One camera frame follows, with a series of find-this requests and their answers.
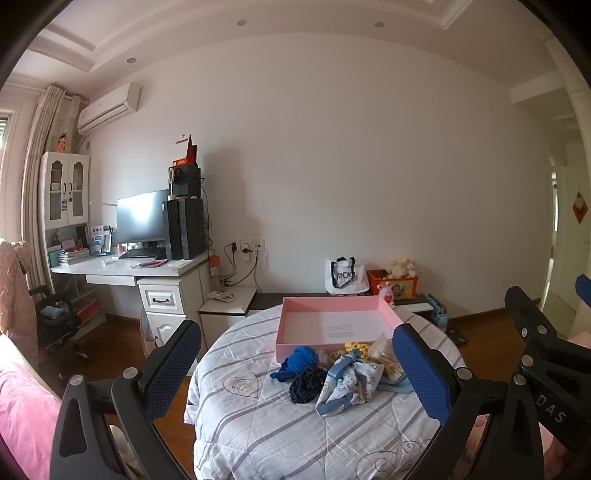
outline speaker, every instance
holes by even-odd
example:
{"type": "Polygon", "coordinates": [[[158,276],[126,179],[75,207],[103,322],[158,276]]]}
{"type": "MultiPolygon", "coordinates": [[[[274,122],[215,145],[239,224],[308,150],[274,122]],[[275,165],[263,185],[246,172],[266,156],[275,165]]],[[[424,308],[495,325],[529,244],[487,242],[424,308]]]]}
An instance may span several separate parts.
{"type": "Polygon", "coordinates": [[[179,165],[168,169],[170,194],[201,198],[201,169],[196,165],[179,165]]]}
{"type": "Polygon", "coordinates": [[[162,203],[166,231],[166,258],[190,260],[207,250],[203,222],[203,202],[179,197],[162,203]]]}
{"type": "Polygon", "coordinates": [[[183,258],[183,246],[181,244],[181,228],[178,221],[178,201],[167,200],[162,202],[162,215],[164,219],[166,258],[169,260],[181,260],[183,258]]]}

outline red decoration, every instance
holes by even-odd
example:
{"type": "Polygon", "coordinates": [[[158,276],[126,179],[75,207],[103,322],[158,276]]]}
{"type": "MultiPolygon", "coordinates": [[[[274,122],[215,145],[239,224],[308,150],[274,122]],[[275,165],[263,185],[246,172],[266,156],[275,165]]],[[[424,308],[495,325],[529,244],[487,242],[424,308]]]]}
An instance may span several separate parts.
{"type": "Polygon", "coordinates": [[[583,218],[585,218],[587,210],[589,210],[589,208],[587,207],[587,202],[585,202],[585,199],[581,195],[581,192],[577,192],[577,197],[575,198],[573,203],[573,212],[575,217],[577,218],[579,225],[583,221],[583,218]]]}

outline plastic bag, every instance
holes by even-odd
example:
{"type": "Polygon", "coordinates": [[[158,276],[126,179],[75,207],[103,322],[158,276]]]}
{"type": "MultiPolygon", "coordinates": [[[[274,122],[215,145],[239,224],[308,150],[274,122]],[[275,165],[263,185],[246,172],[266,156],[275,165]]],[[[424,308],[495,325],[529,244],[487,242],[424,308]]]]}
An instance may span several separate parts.
{"type": "Polygon", "coordinates": [[[390,338],[386,338],[383,333],[369,347],[368,356],[370,358],[375,358],[384,366],[384,371],[391,382],[395,382],[404,375],[402,366],[394,356],[392,340],[390,338]]]}

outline pink pillow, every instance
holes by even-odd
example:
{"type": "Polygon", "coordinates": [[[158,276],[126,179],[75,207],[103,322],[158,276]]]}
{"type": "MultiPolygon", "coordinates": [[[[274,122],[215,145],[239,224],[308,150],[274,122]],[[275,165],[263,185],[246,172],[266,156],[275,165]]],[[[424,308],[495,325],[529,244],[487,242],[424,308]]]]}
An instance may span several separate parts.
{"type": "Polygon", "coordinates": [[[59,401],[22,366],[0,358],[0,436],[30,480],[48,480],[59,401]]]}

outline door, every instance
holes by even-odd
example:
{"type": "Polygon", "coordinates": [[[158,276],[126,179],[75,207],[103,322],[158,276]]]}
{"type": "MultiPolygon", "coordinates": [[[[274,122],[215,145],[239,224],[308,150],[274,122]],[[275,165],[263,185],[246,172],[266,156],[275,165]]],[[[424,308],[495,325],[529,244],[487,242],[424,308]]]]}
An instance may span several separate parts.
{"type": "Polygon", "coordinates": [[[88,222],[89,160],[86,155],[70,155],[67,185],[68,225],[88,222]]]}
{"type": "Polygon", "coordinates": [[[48,152],[44,158],[43,215],[45,216],[45,229],[49,230],[68,224],[66,190],[70,156],[48,152]]]}

